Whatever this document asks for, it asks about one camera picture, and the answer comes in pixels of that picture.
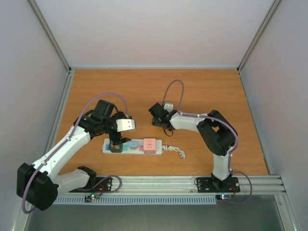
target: gray wall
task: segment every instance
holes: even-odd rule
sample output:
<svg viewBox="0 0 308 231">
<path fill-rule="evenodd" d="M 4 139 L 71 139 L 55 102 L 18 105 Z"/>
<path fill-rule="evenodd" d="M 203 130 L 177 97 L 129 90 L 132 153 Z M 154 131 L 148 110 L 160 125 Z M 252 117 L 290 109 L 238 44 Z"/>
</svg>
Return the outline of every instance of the gray wall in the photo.
<svg viewBox="0 0 308 231">
<path fill-rule="evenodd" d="M 71 66 L 236 68 L 273 0 L 37 0 Z"/>
<path fill-rule="evenodd" d="M 283 0 L 242 78 L 271 173 L 308 230 L 308 1 Z"/>
<path fill-rule="evenodd" d="M 16 173 L 42 153 L 66 76 L 26 0 L 0 3 L 0 230 L 16 207 Z"/>
</svg>

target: ribbed metal strip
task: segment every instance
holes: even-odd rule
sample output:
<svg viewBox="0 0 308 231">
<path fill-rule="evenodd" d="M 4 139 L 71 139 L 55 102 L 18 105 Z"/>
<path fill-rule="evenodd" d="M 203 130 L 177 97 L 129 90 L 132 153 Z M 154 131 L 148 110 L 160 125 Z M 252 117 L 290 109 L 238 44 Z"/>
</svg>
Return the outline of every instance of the ribbed metal strip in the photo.
<svg viewBox="0 0 308 231">
<path fill-rule="evenodd" d="M 59 196 L 54 205 L 215 205 L 213 195 L 103 195 L 99 199 L 85 202 L 84 195 Z"/>
</svg>

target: pink cube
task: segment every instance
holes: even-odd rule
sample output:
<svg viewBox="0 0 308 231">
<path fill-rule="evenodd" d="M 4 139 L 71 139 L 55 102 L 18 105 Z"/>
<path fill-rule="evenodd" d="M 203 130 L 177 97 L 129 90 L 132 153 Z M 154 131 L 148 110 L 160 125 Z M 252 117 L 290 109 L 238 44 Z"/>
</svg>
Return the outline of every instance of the pink cube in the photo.
<svg viewBox="0 0 308 231">
<path fill-rule="evenodd" d="M 156 153 L 156 139 L 143 139 L 143 153 L 144 154 Z"/>
</svg>

